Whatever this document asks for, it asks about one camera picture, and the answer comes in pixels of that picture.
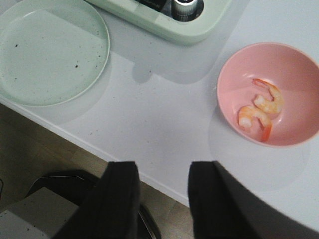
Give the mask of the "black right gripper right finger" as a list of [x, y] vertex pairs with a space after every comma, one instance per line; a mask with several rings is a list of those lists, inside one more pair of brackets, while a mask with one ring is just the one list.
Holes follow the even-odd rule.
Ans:
[[319, 234], [275, 210], [218, 161], [193, 162], [188, 200], [196, 239], [317, 239]]

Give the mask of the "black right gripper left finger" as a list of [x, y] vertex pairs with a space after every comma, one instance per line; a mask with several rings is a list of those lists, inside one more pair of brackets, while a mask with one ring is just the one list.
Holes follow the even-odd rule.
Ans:
[[110, 162], [91, 194], [56, 239], [135, 239], [140, 179], [134, 162]]

